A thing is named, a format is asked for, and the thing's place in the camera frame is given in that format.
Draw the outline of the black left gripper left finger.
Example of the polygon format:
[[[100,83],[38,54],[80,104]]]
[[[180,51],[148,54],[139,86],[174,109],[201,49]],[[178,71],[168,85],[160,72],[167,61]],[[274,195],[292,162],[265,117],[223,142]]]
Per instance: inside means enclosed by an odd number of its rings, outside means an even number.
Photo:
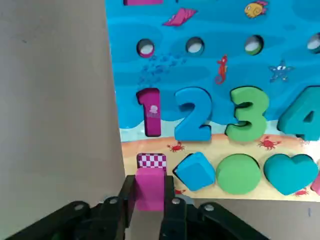
[[[8,240],[123,240],[136,203],[136,179],[128,175],[117,196],[94,207],[73,201],[24,229]]]

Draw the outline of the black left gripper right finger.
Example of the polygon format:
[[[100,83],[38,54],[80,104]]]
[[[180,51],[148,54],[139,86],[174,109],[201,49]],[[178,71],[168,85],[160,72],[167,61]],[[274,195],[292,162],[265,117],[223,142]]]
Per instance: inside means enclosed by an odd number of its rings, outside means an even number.
[[[174,179],[164,177],[161,240],[268,240],[269,238],[216,202],[199,207],[175,195]]]

